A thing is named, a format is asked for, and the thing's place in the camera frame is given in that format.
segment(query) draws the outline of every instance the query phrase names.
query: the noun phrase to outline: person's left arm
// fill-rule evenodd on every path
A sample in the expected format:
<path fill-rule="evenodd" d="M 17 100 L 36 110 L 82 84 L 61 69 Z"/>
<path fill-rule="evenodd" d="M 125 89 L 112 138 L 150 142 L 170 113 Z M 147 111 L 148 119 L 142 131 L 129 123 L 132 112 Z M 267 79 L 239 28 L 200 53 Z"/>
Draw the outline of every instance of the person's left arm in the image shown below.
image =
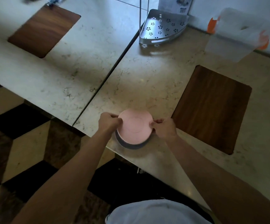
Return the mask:
<path fill-rule="evenodd" d="M 98 131 L 34 193 L 11 224 L 71 223 L 104 148 L 121 123 L 117 115 L 102 113 Z"/>

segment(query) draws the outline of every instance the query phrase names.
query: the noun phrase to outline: cutting board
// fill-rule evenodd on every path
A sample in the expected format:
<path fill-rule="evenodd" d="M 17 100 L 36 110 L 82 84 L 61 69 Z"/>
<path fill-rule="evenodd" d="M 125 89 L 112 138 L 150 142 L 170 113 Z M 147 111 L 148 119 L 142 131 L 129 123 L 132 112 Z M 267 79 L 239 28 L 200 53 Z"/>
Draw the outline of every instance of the cutting board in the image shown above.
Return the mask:
<path fill-rule="evenodd" d="M 176 127 L 230 155 L 252 88 L 196 66 L 172 119 Z"/>
<path fill-rule="evenodd" d="M 44 58 L 80 19 L 80 15 L 58 6 L 44 5 L 8 41 L 37 57 Z"/>

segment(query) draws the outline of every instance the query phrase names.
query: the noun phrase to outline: person's left hand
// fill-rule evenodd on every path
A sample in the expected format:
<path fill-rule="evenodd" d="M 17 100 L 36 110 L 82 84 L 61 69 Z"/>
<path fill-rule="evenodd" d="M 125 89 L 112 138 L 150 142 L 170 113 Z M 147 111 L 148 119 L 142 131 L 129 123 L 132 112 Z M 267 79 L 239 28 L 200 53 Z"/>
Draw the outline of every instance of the person's left hand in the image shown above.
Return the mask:
<path fill-rule="evenodd" d="M 118 118 L 118 115 L 103 112 L 99 119 L 99 131 L 112 134 L 119 125 L 122 124 L 122 118 Z"/>

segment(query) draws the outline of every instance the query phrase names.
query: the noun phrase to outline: white shirt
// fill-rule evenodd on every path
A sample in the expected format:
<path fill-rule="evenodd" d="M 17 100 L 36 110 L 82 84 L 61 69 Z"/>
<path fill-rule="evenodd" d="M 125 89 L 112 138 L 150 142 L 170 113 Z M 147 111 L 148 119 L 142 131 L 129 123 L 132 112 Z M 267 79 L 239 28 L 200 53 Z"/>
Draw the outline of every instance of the white shirt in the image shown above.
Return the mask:
<path fill-rule="evenodd" d="M 191 208 L 171 200 L 145 200 L 114 209 L 106 224 L 209 224 Z"/>

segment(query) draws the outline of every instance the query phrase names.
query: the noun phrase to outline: person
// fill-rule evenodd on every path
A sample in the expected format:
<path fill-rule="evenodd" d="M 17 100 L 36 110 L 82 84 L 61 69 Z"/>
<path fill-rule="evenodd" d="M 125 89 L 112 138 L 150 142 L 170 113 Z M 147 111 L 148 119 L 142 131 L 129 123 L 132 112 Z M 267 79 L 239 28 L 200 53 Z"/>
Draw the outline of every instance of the person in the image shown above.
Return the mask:
<path fill-rule="evenodd" d="M 102 113 L 97 132 L 30 198 L 12 224 L 69 224 L 82 202 L 112 133 L 122 119 Z M 172 119 L 151 123 L 189 179 L 222 223 L 270 223 L 270 201 L 249 184 L 209 161 L 181 139 Z M 146 200 L 117 207 L 107 224 L 209 223 L 189 207 L 170 200 Z"/>

